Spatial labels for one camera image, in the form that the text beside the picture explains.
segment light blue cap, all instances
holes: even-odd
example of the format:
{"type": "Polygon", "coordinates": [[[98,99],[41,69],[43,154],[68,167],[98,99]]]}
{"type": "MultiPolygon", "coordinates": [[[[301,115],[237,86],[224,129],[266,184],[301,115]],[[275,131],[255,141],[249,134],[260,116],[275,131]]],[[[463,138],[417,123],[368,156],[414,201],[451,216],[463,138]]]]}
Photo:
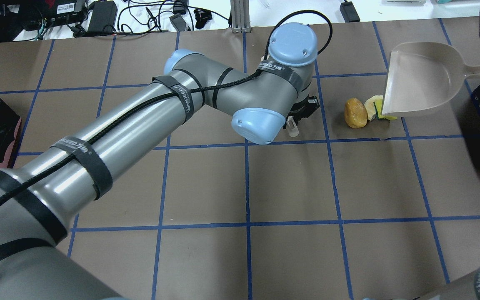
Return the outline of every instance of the light blue cap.
{"type": "Polygon", "coordinates": [[[286,23],[270,37],[269,54],[290,67],[307,66],[318,56],[318,39],[314,31],[300,23],[286,23]]]}
{"type": "Polygon", "coordinates": [[[282,114],[265,108],[243,108],[232,115],[231,126],[239,135],[259,145],[268,145],[284,125],[282,114]]]}
{"type": "Polygon", "coordinates": [[[179,60],[181,60],[181,58],[187,56],[187,55],[190,55],[190,54],[199,54],[199,55],[203,55],[202,53],[197,53],[195,51],[192,51],[192,50],[188,50],[188,49],[178,49],[178,50],[175,50],[172,55],[170,56],[170,58],[168,58],[168,60],[166,61],[166,64],[164,65],[164,74],[168,74],[169,72],[171,72],[171,70],[173,70],[173,67],[175,66],[176,63],[179,62],[179,60]]]}

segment potato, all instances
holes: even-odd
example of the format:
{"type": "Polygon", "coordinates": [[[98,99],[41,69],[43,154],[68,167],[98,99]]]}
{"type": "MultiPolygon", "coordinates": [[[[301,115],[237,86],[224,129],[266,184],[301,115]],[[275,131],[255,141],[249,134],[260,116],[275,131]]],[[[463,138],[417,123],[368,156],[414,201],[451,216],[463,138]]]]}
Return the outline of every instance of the potato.
{"type": "Polygon", "coordinates": [[[345,102],[343,110],[345,123],[351,128],[360,128],[366,126],[368,122],[368,112],[362,102],[353,97],[345,102]]]}

